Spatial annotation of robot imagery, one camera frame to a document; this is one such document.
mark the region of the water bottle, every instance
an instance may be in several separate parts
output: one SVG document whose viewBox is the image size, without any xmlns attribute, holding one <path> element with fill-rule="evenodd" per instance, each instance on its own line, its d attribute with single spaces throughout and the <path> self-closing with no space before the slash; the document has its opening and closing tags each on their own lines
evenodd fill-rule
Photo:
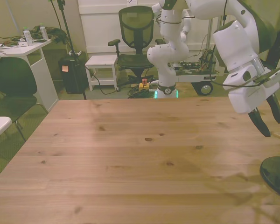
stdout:
<svg viewBox="0 0 280 224">
<path fill-rule="evenodd" d="M 46 28 L 43 26 L 43 23 L 41 23 L 41 26 L 39 27 L 39 29 L 41 30 L 42 38 L 44 40 L 48 40 L 49 37 L 48 37 L 47 31 L 46 31 Z"/>
<path fill-rule="evenodd" d="M 24 35 L 25 35 L 25 38 L 26 38 L 26 42 L 28 43 L 28 46 L 32 46 L 34 41 L 32 39 L 32 36 L 30 34 L 30 31 L 27 29 L 27 27 L 24 27 Z"/>
</svg>

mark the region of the black bin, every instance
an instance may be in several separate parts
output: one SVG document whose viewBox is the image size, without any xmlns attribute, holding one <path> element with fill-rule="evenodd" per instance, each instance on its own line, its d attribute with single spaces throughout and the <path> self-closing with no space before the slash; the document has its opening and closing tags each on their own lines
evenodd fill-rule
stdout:
<svg viewBox="0 0 280 224">
<path fill-rule="evenodd" d="M 66 56 L 58 62 L 63 83 L 68 94 L 83 94 L 89 87 L 86 74 L 86 54 L 78 56 L 77 64 L 73 56 Z"/>
</svg>

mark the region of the wheel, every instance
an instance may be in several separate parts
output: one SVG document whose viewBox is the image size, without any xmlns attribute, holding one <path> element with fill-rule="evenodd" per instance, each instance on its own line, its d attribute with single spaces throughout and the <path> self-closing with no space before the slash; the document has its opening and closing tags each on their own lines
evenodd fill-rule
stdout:
<svg viewBox="0 0 280 224">
<path fill-rule="evenodd" d="M 192 85 L 199 96 L 208 96 L 214 90 L 214 86 L 211 82 L 192 83 Z"/>
</svg>

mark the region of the white step stool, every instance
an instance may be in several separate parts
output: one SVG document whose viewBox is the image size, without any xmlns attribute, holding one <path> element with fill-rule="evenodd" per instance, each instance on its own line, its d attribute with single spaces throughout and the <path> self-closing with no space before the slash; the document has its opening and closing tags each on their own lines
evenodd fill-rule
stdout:
<svg viewBox="0 0 280 224">
<path fill-rule="evenodd" d="M 85 66 L 88 69 L 94 69 L 94 75 L 99 79 L 101 85 L 114 85 L 117 90 L 117 79 L 115 64 L 117 61 L 117 55 L 103 55 L 92 56 Z M 112 68 L 113 77 L 107 72 L 98 72 L 98 69 Z M 94 85 L 99 85 L 97 79 L 94 76 L 90 76 L 90 72 L 86 69 L 90 91 L 93 90 Z"/>
</svg>

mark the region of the lamp base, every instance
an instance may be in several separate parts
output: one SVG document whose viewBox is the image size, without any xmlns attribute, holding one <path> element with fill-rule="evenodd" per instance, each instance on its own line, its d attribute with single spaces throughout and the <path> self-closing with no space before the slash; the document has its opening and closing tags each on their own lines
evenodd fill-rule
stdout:
<svg viewBox="0 0 280 224">
<path fill-rule="evenodd" d="M 264 160 L 260 167 L 264 181 L 280 195 L 280 157 L 270 157 Z"/>
</svg>

